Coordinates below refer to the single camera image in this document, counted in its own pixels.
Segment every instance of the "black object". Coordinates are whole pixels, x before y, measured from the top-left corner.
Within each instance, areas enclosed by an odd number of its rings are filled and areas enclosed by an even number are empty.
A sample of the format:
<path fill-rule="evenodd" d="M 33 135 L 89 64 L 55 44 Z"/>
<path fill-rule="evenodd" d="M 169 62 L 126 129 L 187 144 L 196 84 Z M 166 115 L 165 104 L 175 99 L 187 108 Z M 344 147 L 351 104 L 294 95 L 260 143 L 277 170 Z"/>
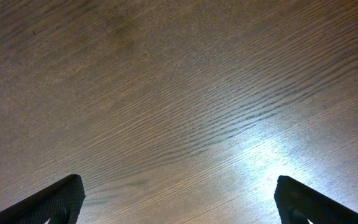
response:
<path fill-rule="evenodd" d="M 0 223 L 75 224 L 85 199 L 79 175 L 69 175 L 0 212 Z"/>
<path fill-rule="evenodd" d="M 283 224 L 358 224 L 358 213 L 287 176 L 280 176 L 274 199 Z"/>

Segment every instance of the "dark wood grain streak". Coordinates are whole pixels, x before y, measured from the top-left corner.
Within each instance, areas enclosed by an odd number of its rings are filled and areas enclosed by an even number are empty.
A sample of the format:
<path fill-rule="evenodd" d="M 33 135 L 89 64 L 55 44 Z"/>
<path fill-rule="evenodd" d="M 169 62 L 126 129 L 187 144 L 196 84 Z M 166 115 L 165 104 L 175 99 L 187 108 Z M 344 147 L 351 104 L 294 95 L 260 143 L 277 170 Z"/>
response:
<path fill-rule="evenodd" d="M 0 1 L 0 210 L 72 173 L 79 223 L 358 211 L 358 1 Z"/>

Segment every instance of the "brown wooden tabletop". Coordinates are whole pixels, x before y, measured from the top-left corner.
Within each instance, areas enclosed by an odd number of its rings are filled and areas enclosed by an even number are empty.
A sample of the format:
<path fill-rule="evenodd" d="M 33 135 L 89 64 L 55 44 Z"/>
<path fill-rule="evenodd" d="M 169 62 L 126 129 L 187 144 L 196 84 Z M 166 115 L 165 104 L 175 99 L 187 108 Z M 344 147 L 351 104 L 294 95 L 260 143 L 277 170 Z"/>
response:
<path fill-rule="evenodd" d="M 68 174 L 78 223 L 358 212 L 358 1 L 0 0 L 0 211 Z"/>

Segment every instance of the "wooden table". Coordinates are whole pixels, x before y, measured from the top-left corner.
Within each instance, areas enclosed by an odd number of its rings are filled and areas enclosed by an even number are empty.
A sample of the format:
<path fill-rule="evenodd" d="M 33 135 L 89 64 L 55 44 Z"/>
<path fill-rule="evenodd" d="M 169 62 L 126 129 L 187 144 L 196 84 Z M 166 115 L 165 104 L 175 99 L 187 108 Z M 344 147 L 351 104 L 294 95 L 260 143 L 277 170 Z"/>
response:
<path fill-rule="evenodd" d="M 0 0 L 0 211 L 68 174 L 78 223 L 358 211 L 358 1 Z"/>

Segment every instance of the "black plastic part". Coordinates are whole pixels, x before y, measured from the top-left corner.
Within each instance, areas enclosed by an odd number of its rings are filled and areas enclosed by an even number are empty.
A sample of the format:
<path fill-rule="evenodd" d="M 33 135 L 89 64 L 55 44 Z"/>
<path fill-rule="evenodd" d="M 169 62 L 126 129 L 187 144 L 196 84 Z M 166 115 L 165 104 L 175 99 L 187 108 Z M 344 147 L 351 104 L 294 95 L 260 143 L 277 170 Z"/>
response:
<path fill-rule="evenodd" d="M 69 175 L 0 212 L 0 223 L 75 224 L 85 199 L 79 175 Z"/>
<path fill-rule="evenodd" d="M 274 199 L 283 224 L 358 224 L 358 213 L 291 177 L 278 178 Z"/>

